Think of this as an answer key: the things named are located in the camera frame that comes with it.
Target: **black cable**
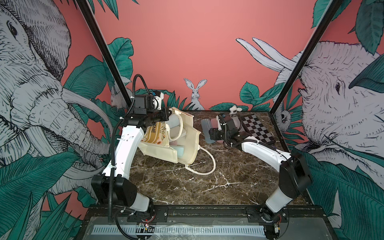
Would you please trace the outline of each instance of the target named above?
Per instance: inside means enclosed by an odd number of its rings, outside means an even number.
[[[288,210],[288,208],[287,208],[287,214],[288,214],[288,223],[287,223],[287,227],[285,228],[285,231],[283,232],[283,234],[280,234],[279,237],[278,237],[277,239],[281,238],[281,237],[287,232],[287,229],[288,229],[288,226],[289,226],[289,210]]]
[[[115,213],[115,221],[116,221],[116,226],[118,227],[118,229],[119,229],[119,231],[121,232],[121,234],[124,236],[124,237],[126,237],[126,238],[128,238],[128,239],[130,239],[130,240],[145,240],[145,239],[149,239],[151,236],[147,236],[147,237],[144,237],[144,238],[135,238],[135,237],[132,237],[132,236],[129,236],[128,234],[126,234],[125,232],[124,232],[124,230],[121,228],[121,226],[120,226],[120,223],[119,223],[119,220],[118,220],[118,216],[121,214],[121,210],[123,210],[124,208],[120,208],[120,209],[118,209],[118,210],[116,210],[116,213]]]
[[[127,113],[124,115],[123,118],[119,120],[119,122],[116,124],[112,131],[112,138],[111,138],[111,145],[109,146],[109,156],[111,157],[111,174],[109,176],[109,189],[108,189],[108,224],[111,225],[113,223],[112,219],[112,200],[113,200],[113,184],[115,181],[115,166],[116,166],[116,161],[115,161],[115,137],[116,137],[116,132],[119,129],[120,124],[124,120],[124,118],[131,112],[134,104],[135,104],[135,89],[136,89],[136,79],[141,78],[141,81],[144,84],[145,89],[147,90],[147,93],[149,93],[148,87],[144,81],[144,78],[140,74],[136,74],[135,77],[133,78],[132,81],[132,102],[131,105],[127,111]]]

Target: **vent grille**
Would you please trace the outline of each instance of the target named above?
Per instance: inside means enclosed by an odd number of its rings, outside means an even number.
[[[235,235],[264,237],[263,226],[239,226],[239,225],[220,225],[212,227],[195,227],[188,225],[166,226],[156,225],[155,228],[144,231],[137,225],[121,225],[121,228],[128,235]],[[92,235],[120,235],[119,229],[115,225],[95,225]]]

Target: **bag handle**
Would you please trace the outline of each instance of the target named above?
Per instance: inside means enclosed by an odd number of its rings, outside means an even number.
[[[180,130],[179,130],[179,134],[177,135],[176,138],[171,138],[170,137],[170,127],[169,126],[167,127],[168,138],[169,138],[170,142],[173,142],[173,141],[176,141],[177,139],[179,139],[179,137],[181,136],[181,133],[183,131],[183,119],[181,118],[181,112],[175,111],[175,114],[176,114],[176,116],[179,117],[179,120],[180,120]]]

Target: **elephant ear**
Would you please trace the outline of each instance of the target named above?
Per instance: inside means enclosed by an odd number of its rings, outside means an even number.
[[[48,71],[61,79],[67,67],[71,35],[53,0],[0,0],[25,29]]]

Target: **black frame pole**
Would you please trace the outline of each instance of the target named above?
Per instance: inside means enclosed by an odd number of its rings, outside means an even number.
[[[303,54],[301,55],[299,61],[297,62],[287,82],[285,83],[280,95],[276,99],[276,102],[273,104],[270,111],[271,115],[275,114],[277,108],[280,106],[281,102],[284,100],[286,94],[288,93],[292,84],[297,79],[301,69],[304,67],[308,58],[311,56],[312,51],[316,47],[317,43],[320,41],[321,36],[324,34],[325,30],[327,29],[329,23],[331,22],[333,16],[335,15],[336,11],[339,9],[342,2],[343,0],[332,0],[332,2],[330,3],[327,11],[323,15],[310,41],[308,42],[306,48],[304,49]]]
[[[127,106],[130,106],[132,103],[131,99],[129,98],[129,95],[127,93],[125,85],[121,80],[119,70],[116,67],[116,64],[115,64],[115,62],[111,56],[111,53],[108,49],[108,45],[106,44],[106,42],[103,38],[103,35],[101,34],[100,29],[97,25],[97,22],[93,16],[93,13],[91,12],[91,10],[88,6],[87,0],[76,0],[76,1],[77,1],[77,4],[78,4],[81,12],[83,13],[84,19],[87,22],[89,29],[92,32],[93,37],[96,40],[96,43],[97,43],[97,45],[101,51],[101,54],[104,57],[104,60],[107,63],[109,70],[111,71],[111,74],[112,74],[113,78],[115,79],[124,100],[127,103]]]

